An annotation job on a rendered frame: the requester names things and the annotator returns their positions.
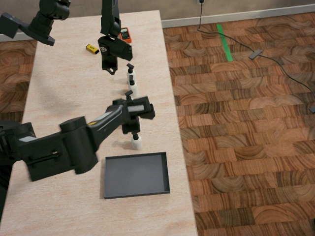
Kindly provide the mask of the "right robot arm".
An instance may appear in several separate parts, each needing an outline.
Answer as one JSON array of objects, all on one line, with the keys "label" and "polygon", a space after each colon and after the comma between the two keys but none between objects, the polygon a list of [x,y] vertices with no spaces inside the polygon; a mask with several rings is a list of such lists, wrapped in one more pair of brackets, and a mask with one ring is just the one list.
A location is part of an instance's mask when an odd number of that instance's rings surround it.
[{"label": "right robot arm", "polygon": [[98,151],[103,141],[120,124],[128,122],[131,127],[139,125],[138,116],[155,117],[147,94],[112,101],[105,113],[91,122],[86,115],[71,118],[60,124],[60,132],[42,138],[35,136],[31,122],[16,126],[0,124],[0,161],[24,160],[32,181],[73,169],[77,174],[92,170],[100,162]]}]

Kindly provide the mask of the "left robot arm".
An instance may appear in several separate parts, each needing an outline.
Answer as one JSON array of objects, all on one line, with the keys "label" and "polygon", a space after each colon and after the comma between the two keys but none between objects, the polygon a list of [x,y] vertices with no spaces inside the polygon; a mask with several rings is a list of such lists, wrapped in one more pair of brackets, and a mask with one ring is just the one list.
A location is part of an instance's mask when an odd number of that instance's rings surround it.
[{"label": "left robot arm", "polygon": [[[36,17],[33,18],[28,30],[48,40],[54,20],[65,21],[69,17],[69,0],[40,0]],[[118,0],[102,0],[101,34],[98,39],[100,52],[109,54],[109,64],[118,64],[118,57],[131,61],[132,46],[117,38],[121,33],[121,20]],[[111,39],[114,38],[114,39]]]}]

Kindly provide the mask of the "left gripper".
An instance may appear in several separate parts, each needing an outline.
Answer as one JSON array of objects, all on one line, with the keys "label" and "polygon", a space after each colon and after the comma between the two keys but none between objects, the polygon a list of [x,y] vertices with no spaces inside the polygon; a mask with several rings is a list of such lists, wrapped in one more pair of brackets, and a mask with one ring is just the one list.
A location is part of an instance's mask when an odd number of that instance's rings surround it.
[{"label": "left gripper", "polygon": [[[109,54],[101,53],[102,56],[101,68],[102,70],[106,70],[107,72],[109,72],[111,75],[115,75],[115,72],[118,70],[118,64],[109,64],[107,57],[108,55],[110,55],[110,53]],[[113,72],[110,70],[110,68],[113,70]]]}]

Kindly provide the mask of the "orange pocket multimeter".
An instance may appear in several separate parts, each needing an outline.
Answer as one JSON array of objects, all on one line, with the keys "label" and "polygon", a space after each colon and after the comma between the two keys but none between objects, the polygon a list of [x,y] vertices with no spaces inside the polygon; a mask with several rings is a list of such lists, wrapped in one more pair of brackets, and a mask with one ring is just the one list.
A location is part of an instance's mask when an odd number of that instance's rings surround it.
[{"label": "orange pocket multimeter", "polygon": [[130,36],[130,33],[129,33],[129,30],[127,27],[125,28],[121,28],[121,33],[120,33],[120,38],[121,40],[127,42],[127,43],[131,43],[132,40],[131,40],[131,36]]}]

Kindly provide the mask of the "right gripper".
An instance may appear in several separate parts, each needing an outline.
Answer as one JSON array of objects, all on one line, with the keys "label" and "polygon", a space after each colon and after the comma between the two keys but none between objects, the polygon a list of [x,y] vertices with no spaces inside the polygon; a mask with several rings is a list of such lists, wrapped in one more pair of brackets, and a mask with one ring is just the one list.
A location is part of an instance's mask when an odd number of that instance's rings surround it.
[{"label": "right gripper", "polygon": [[135,125],[135,126],[131,126],[129,125],[128,122],[122,124],[122,132],[124,134],[128,133],[128,132],[139,132],[140,131],[140,122],[139,122],[139,125]]}]

